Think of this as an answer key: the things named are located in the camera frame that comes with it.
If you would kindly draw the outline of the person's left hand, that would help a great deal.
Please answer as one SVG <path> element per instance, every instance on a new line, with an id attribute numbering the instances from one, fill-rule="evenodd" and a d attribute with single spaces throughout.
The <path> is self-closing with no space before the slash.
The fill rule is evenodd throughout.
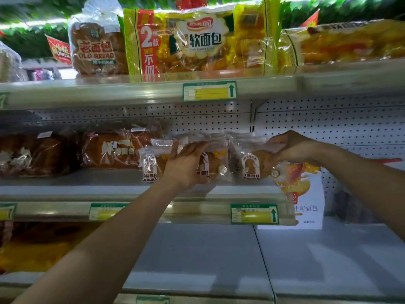
<path id="1" fill-rule="evenodd" d="M 198 162 L 176 162 L 176 156 L 179 154 L 178 146 L 179 142 L 174 141 L 160 180 L 168 184 L 176 194 L 186 191 L 196 184 L 210 183 L 211 180 L 207 176 L 197 173 L 200 160 Z"/>

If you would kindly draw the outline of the person's right hand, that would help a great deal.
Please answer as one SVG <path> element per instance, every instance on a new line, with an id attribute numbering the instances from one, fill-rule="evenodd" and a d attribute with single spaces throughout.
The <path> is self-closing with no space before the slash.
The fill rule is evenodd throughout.
<path id="1" fill-rule="evenodd" d="M 321 167 L 317 161 L 316 151 L 322 145 L 321 142 L 303 136 L 296 131 L 290 130 L 283 134 L 290 134 L 293 138 L 290 148 L 292 161 L 290 163 L 309 163 L 310 165 Z"/>

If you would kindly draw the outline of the clear packet of bread rolls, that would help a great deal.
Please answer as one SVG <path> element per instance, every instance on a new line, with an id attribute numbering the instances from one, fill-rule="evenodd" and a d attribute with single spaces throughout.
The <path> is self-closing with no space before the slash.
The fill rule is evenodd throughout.
<path id="1" fill-rule="evenodd" d="M 241 178 L 281 180 L 286 175 L 287 163 L 272 163 L 271 157 L 276 150 L 267 146 L 267 141 L 267 136 L 230 137 L 230 145 L 236 157 L 236 171 L 240 173 Z"/>
<path id="2" fill-rule="evenodd" d="M 178 153 L 190 143 L 207 141 L 207 147 L 201 154 L 196 173 L 210 179 L 210 182 L 231 182 L 229 166 L 229 141 L 225 133 L 204 134 L 191 132 L 170 138 L 152 138 L 151 146 L 141 148 L 139 166 L 143 171 L 143 180 L 153 182 L 164 173 L 173 143 L 178 141 Z"/>

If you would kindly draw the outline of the person's right forearm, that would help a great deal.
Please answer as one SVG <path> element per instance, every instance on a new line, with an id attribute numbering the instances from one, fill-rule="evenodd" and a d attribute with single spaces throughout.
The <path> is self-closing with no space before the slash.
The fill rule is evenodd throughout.
<path id="1" fill-rule="evenodd" d="M 405 171 L 317 142 L 313 159 L 405 242 Z"/>

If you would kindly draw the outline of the person's left forearm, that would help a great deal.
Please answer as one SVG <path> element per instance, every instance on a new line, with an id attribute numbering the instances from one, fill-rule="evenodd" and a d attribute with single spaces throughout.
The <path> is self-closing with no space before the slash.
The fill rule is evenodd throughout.
<path id="1" fill-rule="evenodd" d="M 112 304 L 168 204 L 187 187 L 174 177 L 158 180 L 12 304 Z"/>

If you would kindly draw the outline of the white toast bread package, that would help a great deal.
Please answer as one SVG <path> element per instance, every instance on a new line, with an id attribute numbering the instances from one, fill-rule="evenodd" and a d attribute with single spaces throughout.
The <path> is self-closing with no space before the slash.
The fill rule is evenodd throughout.
<path id="1" fill-rule="evenodd" d="M 279 178 L 266 177 L 260 183 L 277 186 L 286 202 L 276 212 L 260 213 L 255 224 L 259 229 L 319 230 L 325 210 L 325 194 L 320 167 L 308 163 L 289 164 Z"/>

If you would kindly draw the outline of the white pegboard back panel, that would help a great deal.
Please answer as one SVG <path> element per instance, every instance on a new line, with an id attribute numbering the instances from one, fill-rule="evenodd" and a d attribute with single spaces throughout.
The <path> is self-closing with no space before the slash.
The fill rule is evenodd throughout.
<path id="1" fill-rule="evenodd" d="M 0 129 L 72 128 L 108 122 L 160 122 L 167 133 L 294 130 L 368 158 L 405 158 L 402 95 L 305 96 L 0 111 Z"/>

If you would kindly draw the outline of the brown bread packet white print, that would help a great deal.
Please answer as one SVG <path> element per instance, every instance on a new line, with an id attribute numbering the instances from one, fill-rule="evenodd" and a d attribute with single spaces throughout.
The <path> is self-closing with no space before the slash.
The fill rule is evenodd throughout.
<path id="1" fill-rule="evenodd" d="M 82 163 L 87 168 L 126 169 L 140 167 L 139 150 L 151 145 L 153 138 L 163 137 L 159 123 L 119 126 L 84 133 Z"/>

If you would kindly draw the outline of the large yellow soft bread bag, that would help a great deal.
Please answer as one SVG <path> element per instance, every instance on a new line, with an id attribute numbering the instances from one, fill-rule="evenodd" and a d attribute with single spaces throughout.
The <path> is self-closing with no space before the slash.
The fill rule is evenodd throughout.
<path id="1" fill-rule="evenodd" d="M 123 11 L 129 74 L 140 81 L 167 75 L 248 76 L 278 67 L 281 0 L 249 0 L 188 10 Z"/>

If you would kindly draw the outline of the grey metal store shelf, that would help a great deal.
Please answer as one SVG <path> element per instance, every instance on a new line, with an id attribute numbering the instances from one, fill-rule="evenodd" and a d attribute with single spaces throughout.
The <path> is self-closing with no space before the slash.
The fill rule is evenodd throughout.
<path id="1" fill-rule="evenodd" d="M 183 84 L 236 81 L 234 100 L 294 98 L 304 95 L 405 94 L 405 59 L 365 61 L 284 67 L 248 76 L 221 75 L 203 79 L 201 74 L 167 75 L 158 81 L 140 81 L 134 76 L 85 78 L 39 82 L 0 83 L 0 92 L 8 92 L 5 109 L 33 110 L 48 108 L 97 107 L 183 102 Z"/>
<path id="2" fill-rule="evenodd" d="M 149 189 L 141 171 L 83 168 L 54 178 L 0 178 L 0 203 L 17 203 L 14 221 L 89 221 L 91 203 L 130 203 Z M 260 180 L 197 184 L 178 194 L 160 222 L 231 224 L 230 204 L 280 204 L 285 195 Z"/>
<path id="3" fill-rule="evenodd" d="M 405 243 L 384 225 L 159 224 L 115 304 L 405 304 Z"/>

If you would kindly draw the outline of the yellow and clear bread bag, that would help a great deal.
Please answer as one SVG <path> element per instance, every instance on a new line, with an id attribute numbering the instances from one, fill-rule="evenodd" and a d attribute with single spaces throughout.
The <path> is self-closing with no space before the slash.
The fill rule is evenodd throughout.
<path id="1" fill-rule="evenodd" d="M 405 57 L 405 21 L 331 23 L 281 31 L 279 67 Z"/>

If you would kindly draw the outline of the red hanging sign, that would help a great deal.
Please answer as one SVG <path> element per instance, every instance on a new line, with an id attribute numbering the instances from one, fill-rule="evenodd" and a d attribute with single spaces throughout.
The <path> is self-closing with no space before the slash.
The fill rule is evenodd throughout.
<path id="1" fill-rule="evenodd" d="M 56 61 L 72 67 L 72 58 L 69 44 L 61 40 L 57 40 L 49 35 L 45 36 L 48 41 L 48 45 L 53 58 Z"/>
<path id="2" fill-rule="evenodd" d="M 320 9 L 317 9 L 300 27 L 312 28 L 318 25 Z"/>

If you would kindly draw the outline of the clear bag of brown loaf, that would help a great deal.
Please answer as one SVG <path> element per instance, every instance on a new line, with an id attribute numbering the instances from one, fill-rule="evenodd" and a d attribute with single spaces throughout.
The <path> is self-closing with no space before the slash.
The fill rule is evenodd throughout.
<path id="1" fill-rule="evenodd" d="M 68 19 L 72 64 L 79 77 L 129 74 L 121 18 L 118 0 L 87 0 L 82 12 Z"/>

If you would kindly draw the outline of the red hanging decoration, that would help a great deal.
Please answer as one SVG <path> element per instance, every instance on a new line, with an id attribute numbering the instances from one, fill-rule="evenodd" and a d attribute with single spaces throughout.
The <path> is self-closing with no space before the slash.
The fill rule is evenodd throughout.
<path id="1" fill-rule="evenodd" d="M 208 0 L 175 0 L 176 9 L 189 10 L 195 8 L 201 8 L 208 5 Z"/>

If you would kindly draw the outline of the dark brown bread packet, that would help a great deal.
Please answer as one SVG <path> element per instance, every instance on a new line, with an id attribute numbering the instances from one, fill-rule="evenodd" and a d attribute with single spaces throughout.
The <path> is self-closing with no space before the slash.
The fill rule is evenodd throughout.
<path id="1" fill-rule="evenodd" d="M 65 175 L 79 166 L 74 131 L 0 134 L 0 177 L 44 178 Z"/>

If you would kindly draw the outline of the yellow bread packets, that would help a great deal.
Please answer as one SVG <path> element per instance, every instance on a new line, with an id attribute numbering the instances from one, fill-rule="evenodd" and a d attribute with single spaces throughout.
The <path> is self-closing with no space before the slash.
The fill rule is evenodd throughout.
<path id="1" fill-rule="evenodd" d="M 0 271 L 45 272 L 101 223 L 43 222 L 38 223 L 0 248 Z"/>

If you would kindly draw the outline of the clear plastic bread bag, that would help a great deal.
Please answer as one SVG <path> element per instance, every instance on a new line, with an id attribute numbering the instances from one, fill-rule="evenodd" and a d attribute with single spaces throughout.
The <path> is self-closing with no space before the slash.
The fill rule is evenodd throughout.
<path id="1" fill-rule="evenodd" d="M 23 81 L 20 55 L 0 41 L 0 83 Z"/>

